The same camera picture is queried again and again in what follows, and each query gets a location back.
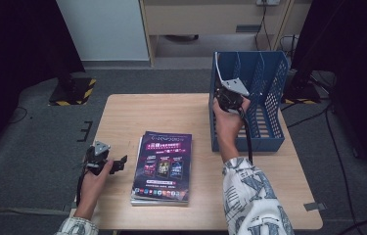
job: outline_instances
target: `person's left hand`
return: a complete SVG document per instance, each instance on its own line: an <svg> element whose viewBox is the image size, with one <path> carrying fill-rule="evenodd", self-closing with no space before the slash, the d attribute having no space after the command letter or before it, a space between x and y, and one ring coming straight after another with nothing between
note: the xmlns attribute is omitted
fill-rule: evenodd
<svg viewBox="0 0 367 235"><path fill-rule="evenodd" d="M95 175L91 171L85 173L80 191L81 200L73 215L74 217L91 220L92 214L97 206L98 198L104 189L112 167L113 160L108 160L99 175Z"/></svg>

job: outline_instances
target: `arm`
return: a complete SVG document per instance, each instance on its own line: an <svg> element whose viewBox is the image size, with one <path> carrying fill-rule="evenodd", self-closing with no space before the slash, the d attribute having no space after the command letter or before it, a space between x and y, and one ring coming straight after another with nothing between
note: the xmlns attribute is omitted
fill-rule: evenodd
<svg viewBox="0 0 367 235"><path fill-rule="evenodd" d="M97 206L98 198L104 189L107 177L113 167L113 160L109 160L99 175L88 171L85 173L81 188L81 201L73 217L65 219L57 235L83 234L96 235L98 228L90 220Z"/></svg>
<svg viewBox="0 0 367 235"><path fill-rule="evenodd" d="M242 108L246 110L250 103L250 100L244 98ZM235 147L235 139L244 124L239 115L222 111L216 99L213 100L213 112L216 116L216 134L217 142L219 143L219 152L222 161L226 163L231 159L239 157L238 150Z"/></svg>
<svg viewBox="0 0 367 235"><path fill-rule="evenodd" d="M242 107L250 101L244 98ZM265 174L240 157L235 140L243 122L238 115L222 111L216 100L216 134L224 163L223 202L229 234L294 234Z"/></svg>

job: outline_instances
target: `gray carpet floor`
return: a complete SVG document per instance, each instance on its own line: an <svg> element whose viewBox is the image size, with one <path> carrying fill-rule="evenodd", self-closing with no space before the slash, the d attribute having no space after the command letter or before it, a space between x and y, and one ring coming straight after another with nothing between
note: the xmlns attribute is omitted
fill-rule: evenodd
<svg viewBox="0 0 367 235"><path fill-rule="evenodd" d="M89 70L97 79L86 105L54 107L48 99L56 79L27 88L9 125L0 136L0 208L38 209L60 214L0 212L0 234L53 234L67 217L75 195L80 163L95 137L111 94L207 93L210 70ZM330 101L294 105L283 111L287 124L323 111ZM367 160L356 159L340 119L328 112L344 163L349 194L358 221L367 219ZM85 142L81 129L92 121ZM304 173L321 211L324 226L296 234L339 234L353 224L344 176L324 115L289 128ZM367 225L361 227L367 234ZM167 234L122 232L122 234ZM227 234L227 232L169 232L169 234ZM359 234L353 230L346 234Z"/></svg>

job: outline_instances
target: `hand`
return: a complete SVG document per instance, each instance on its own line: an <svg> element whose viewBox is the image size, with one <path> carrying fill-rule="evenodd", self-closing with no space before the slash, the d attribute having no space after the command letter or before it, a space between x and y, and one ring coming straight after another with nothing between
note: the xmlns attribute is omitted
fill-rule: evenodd
<svg viewBox="0 0 367 235"><path fill-rule="evenodd" d="M113 160L108 160L99 175L93 174L91 171L85 173L80 190L81 200L74 217L81 217L91 220L98 198L104 189L107 177L113 167Z"/></svg>
<svg viewBox="0 0 367 235"><path fill-rule="evenodd" d="M243 97L242 108L246 111L251 101ZM213 99L213 112L216 116L216 135L219 143L219 152L224 163L239 157L235 146L235 139L244 125L239 115L222 111L216 98Z"/></svg>

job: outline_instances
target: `wall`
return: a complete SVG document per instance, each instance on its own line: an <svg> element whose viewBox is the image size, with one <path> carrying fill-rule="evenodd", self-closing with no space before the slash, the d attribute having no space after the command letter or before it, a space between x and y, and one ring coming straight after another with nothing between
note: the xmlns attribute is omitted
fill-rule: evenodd
<svg viewBox="0 0 367 235"><path fill-rule="evenodd" d="M138 0L57 0L82 61L149 61Z"/></svg>

